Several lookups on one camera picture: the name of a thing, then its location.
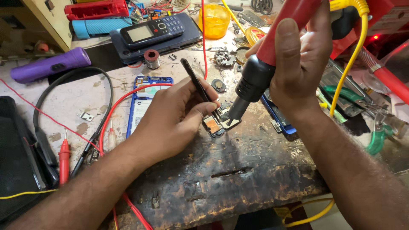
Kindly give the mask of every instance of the red plastic part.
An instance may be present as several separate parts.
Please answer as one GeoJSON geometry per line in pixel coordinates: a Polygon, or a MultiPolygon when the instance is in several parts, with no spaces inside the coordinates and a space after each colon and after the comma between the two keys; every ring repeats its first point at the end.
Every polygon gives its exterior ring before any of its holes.
{"type": "Polygon", "coordinates": [[[125,0],[105,0],[66,5],[64,12],[70,21],[129,16],[125,0]]]}
{"type": "Polygon", "coordinates": [[[68,181],[70,174],[70,147],[67,139],[64,139],[58,155],[60,156],[60,185],[63,185],[68,181]]]}
{"type": "Polygon", "coordinates": [[[409,105],[409,88],[400,81],[386,67],[377,69],[373,74],[385,84],[392,92],[409,105]]]}
{"type": "Polygon", "coordinates": [[[274,40],[276,35],[276,28],[279,22],[285,18],[292,18],[298,24],[298,29],[301,30],[309,22],[318,7],[321,5],[321,0],[293,0],[285,1],[283,7],[273,25],[264,38],[260,49],[257,52],[257,58],[265,63],[276,65],[276,51],[274,47],[274,40]]]}

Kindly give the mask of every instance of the black cable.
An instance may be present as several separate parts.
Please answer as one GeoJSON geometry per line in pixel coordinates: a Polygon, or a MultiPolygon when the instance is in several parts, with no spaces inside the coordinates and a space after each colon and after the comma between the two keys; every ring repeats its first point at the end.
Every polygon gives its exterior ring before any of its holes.
{"type": "MultiPolygon", "coordinates": [[[[63,82],[64,80],[70,78],[71,76],[74,76],[75,74],[82,72],[82,71],[90,71],[90,70],[95,70],[98,71],[100,73],[102,73],[103,75],[106,76],[108,82],[109,82],[109,86],[110,86],[110,91],[111,91],[111,96],[110,96],[110,100],[109,100],[109,105],[108,105],[108,109],[105,112],[104,117],[101,120],[101,123],[99,124],[97,130],[95,131],[95,133],[91,136],[90,138],[90,142],[94,142],[95,139],[97,139],[99,137],[99,134],[101,132],[102,126],[108,116],[109,111],[111,110],[112,107],[112,101],[114,99],[114,88],[112,86],[112,81],[111,78],[109,77],[109,75],[103,71],[100,68],[97,67],[92,67],[92,66],[88,66],[88,67],[83,67],[83,68],[79,68],[79,69],[75,69],[73,71],[70,71],[66,74],[64,74],[63,76],[61,76],[60,78],[58,78],[56,81],[54,81],[51,85],[49,85],[44,92],[41,94],[40,98],[37,101],[36,107],[41,109],[41,106],[45,100],[45,98],[47,97],[47,95],[51,92],[51,90],[53,90],[56,86],[58,86],[61,82],[63,82]]],[[[37,136],[37,141],[41,147],[41,149],[43,150],[44,153],[44,157],[47,161],[47,164],[49,164],[50,166],[57,166],[58,163],[55,159],[55,155],[53,153],[53,151],[51,150],[51,147],[48,144],[48,140],[47,140],[47,136],[45,135],[44,131],[40,128],[39,124],[38,124],[38,116],[39,116],[39,112],[38,110],[34,111],[34,115],[33,115],[33,124],[34,124],[34,128],[35,128],[35,132],[36,132],[36,136],[37,136]]],[[[78,172],[78,169],[80,168],[80,166],[82,165],[82,163],[84,162],[85,157],[87,156],[89,149],[91,147],[90,143],[87,143],[87,145],[85,146],[84,151],[81,154],[80,159],[78,160],[77,164],[75,165],[74,170],[71,173],[71,177],[75,176],[78,172]]]]}
{"type": "Polygon", "coordinates": [[[270,15],[273,9],[273,0],[252,0],[251,7],[254,9],[254,12],[270,15]]]}

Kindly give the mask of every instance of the pliers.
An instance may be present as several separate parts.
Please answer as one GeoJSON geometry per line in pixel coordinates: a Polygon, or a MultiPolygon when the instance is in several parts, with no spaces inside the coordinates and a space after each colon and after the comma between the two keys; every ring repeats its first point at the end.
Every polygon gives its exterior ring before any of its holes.
{"type": "MultiPolygon", "coordinates": [[[[337,86],[324,86],[323,89],[328,94],[334,95],[337,86]]],[[[390,114],[381,106],[369,104],[363,100],[363,96],[358,95],[351,89],[342,87],[339,96],[375,114],[371,142],[365,149],[373,156],[381,151],[382,147],[384,146],[385,138],[394,135],[400,139],[403,137],[409,127],[407,122],[404,122],[395,115],[390,114]]]]}

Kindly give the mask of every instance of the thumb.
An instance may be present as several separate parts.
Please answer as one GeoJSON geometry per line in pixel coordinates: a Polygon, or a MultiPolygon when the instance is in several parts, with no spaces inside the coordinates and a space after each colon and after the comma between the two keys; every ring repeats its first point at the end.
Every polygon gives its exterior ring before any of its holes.
{"type": "Polygon", "coordinates": [[[186,115],[185,119],[179,123],[182,132],[191,131],[192,133],[196,133],[203,118],[213,112],[216,108],[217,104],[213,102],[202,102],[195,105],[186,115]]]}
{"type": "Polygon", "coordinates": [[[285,71],[286,79],[296,80],[301,70],[301,42],[298,25],[292,18],[285,18],[277,25],[275,48],[277,71],[285,71]]]}

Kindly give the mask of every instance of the orange container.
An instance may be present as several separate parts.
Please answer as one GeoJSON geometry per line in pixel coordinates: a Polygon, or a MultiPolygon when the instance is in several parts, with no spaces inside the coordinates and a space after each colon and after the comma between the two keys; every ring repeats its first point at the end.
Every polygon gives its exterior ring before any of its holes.
{"type": "MultiPolygon", "coordinates": [[[[230,23],[226,8],[217,4],[204,5],[204,36],[208,39],[222,38],[230,23]]],[[[199,10],[199,28],[202,29],[202,9],[199,10]]]]}

